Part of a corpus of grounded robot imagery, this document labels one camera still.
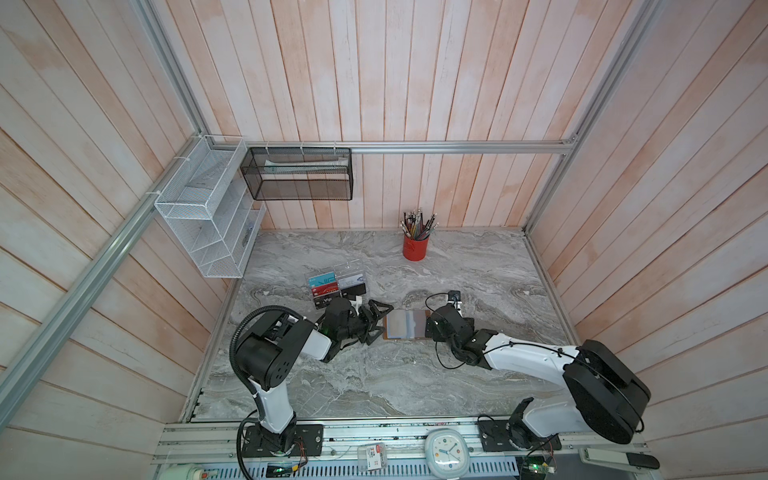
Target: red pencil cup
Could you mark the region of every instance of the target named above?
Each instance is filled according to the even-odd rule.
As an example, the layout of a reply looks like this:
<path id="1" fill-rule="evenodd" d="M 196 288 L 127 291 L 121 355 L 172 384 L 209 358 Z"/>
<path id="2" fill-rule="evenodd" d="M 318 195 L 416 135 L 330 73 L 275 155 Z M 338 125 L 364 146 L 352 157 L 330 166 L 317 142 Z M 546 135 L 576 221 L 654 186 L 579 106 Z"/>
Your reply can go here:
<path id="1" fill-rule="evenodd" d="M 424 260 L 427 254 L 427 243 L 429 243 L 429 237 L 426 237 L 424 240 L 413 240 L 403 235 L 402 255 L 412 262 Z"/>

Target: wood panel wall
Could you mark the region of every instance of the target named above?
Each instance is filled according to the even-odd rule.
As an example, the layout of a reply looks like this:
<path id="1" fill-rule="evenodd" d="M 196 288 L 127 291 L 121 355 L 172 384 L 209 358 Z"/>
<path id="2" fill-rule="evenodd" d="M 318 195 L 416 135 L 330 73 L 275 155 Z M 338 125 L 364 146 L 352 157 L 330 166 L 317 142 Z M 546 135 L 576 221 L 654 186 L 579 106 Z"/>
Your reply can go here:
<path id="1" fill-rule="evenodd" d="M 154 0 L 214 133 L 253 141 L 570 137 L 635 0 Z M 263 228 L 520 226 L 551 155 L 364 155 L 351 202 L 271 201 Z"/>
<path id="2" fill-rule="evenodd" d="M 0 370 L 193 133 L 129 2 L 0 2 Z M 0 434 L 14 478 L 140 478 L 225 294 L 153 222 Z"/>
<path id="3" fill-rule="evenodd" d="M 669 479 L 768 475 L 767 25 L 668 2 L 533 229 L 581 338 L 650 387 Z"/>

